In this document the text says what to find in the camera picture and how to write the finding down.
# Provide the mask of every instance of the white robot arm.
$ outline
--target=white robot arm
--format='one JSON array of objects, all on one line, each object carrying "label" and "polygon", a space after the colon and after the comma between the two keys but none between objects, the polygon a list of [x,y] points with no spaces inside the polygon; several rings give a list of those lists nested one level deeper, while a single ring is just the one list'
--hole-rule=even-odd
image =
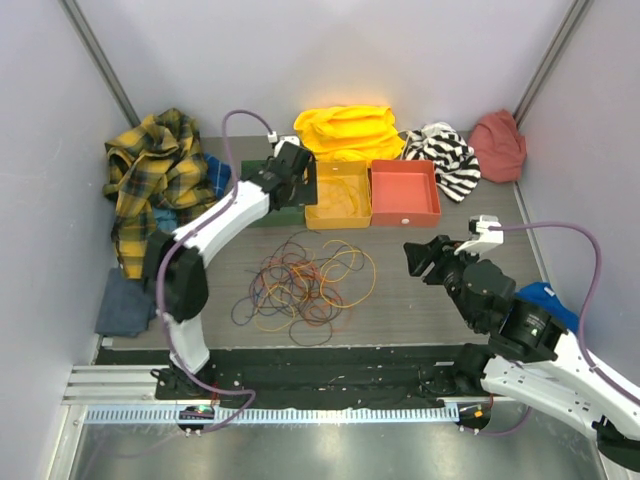
[{"label": "white robot arm", "polygon": [[167,311],[163,320],[169,325],[174,347],[171,368],[177,374],[180,374],[176,358],[179,356],[189,372],[210,384],[211,369],[205,368],[210,355],[200,312],[209,295],[205,269],[213,257],[238,233],[270,211],[287,205],[317,203],[313,155],[299,146],[296,137],[285,139],[275,145],[275,156],[267,159],[261,170],[238,182],[235,198],[228,194],[191,223],[171,234],[156,231],[148,240],[143,282],[145,289],[153,293],[166,252],[180,239],[197,232],[174,256],[165,278]]},{"label": "white robot arm", "polygon": [[547,413],[595,440],[614,462],[640,471],[640,405],[630,398],[640,398],[640,388],[590,354],[621,388],[605,382],[573,332],[542,307],[517,298],[513,279],[480,259],[502,244],[496,227],[496,217],[481,215],[469,222],[469,241],[441,235],[426,245],[404,245],[409,274],[443,285],[467,325],[489,335],[488,346],[465,345],[453,366],[456,381],[462,390],[480,388]]}]

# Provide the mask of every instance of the tangled rubber bands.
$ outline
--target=tangled rubber bands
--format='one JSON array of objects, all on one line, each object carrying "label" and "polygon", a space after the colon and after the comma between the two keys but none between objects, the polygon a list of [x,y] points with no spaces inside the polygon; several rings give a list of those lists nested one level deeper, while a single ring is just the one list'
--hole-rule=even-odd
[{"label": "tangled rubber bands", "polygon": [[[323,251],[335,247],[331,256],[316,258],[311,249],[293,241],[298,232],[280,245],[272,255],[260,264],[260,269],[249,285],[249,294],[236,302],[231,310],[231,320],[238,326],[253,322],[263,332],[274,333],[288,329],[289,338],[301,347],[324,345],[333,338],[334,333],[346,328],[353,307],[366,300],[376,285],[376,265],[373,259],[358,247],[342,240],[329,240]],[[339,284],[354,272],[371,264],[373,279],[369,291],[360,299],[349,302],[339,293]],[[251,314],[244,320],[236,318],[236,310],[241,304],[249,302]],[[334,321],[347,312],[342,327],[336,327]],[[285,321],[275,327],[265,327],[262,317],[277,314]],[[318,343],[302,343],[296,338],[296,332],[302,327],[327,330],[327,338]]]}]

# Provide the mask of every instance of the plaid shirt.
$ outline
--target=plaid shirt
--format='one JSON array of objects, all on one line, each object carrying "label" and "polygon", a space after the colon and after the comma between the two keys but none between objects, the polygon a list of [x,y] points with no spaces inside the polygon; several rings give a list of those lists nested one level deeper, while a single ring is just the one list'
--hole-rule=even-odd
[{"label": "plaid shirt", "polygon": [[102,193],[116,201],[111,238],[125,276],[141,278],[147,238],[156,230],[151,207],[174,210],[184,225],[215,203],[200,132],[194,119],[171,109],[105,147],[109,183]]}]

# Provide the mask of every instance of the cable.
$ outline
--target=cable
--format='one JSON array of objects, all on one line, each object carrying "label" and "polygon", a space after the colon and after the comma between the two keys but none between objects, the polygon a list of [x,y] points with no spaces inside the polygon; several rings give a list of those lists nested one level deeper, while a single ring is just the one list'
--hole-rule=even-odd
[{"label": "cable", "polygon": [[593,251],[595,253],[595,267],[593,270],[593,277],[591,279],[591,285],[589,286],[589,290],[587,291],[587,296],[584,299],[584,303],[582,304],[582,309],[580,310],[580,318],[578,323],[578,348],[582,353],[582,356],[589,365],[589,369],[596,373],[607,385],[613,388],[616,392],[640,406],[640,398],[636,397],[633,393],[626,390],[621,385],[618,385],[615,380],[609,377],[606,373],[604,373],[596,362],[591,357],[589,350],[587,349],[585,338],[584,338],[584,329],[585,324],[587,323],[587,312],[589,311],[589,307],[591,306],[591,301],[593,300],[593,296],[595,295],[596,288],[598,287],[598,283],[600,282],[600,274],[602,270],[602,251],[600,249],[600,244],[598,240],[596,240],[595,236],[586,228],[581,227],[580,225],[576,225],[573,223],[567,222],[538,222],[538,223],[529,223],[524,225],[513,225],[509,227],[489,227],[490,230],[499,230],[503,232],[516,232],[519,230],[529,230],[535,228],[566,228],[569,230],[574,230],[576,232],[581,233],[591,242],[593,246]]}]

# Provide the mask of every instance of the red cloth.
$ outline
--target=red cloth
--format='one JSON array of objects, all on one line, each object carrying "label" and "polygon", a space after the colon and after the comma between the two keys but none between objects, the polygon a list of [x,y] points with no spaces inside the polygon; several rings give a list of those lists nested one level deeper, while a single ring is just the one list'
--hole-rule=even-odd
[{"label": "red cloth", "polygon": [[469,145],[478,157],[483,178],[496,183],[520,178],[527,145],[511,113],[500,110],[482,117],[473,129]]}]

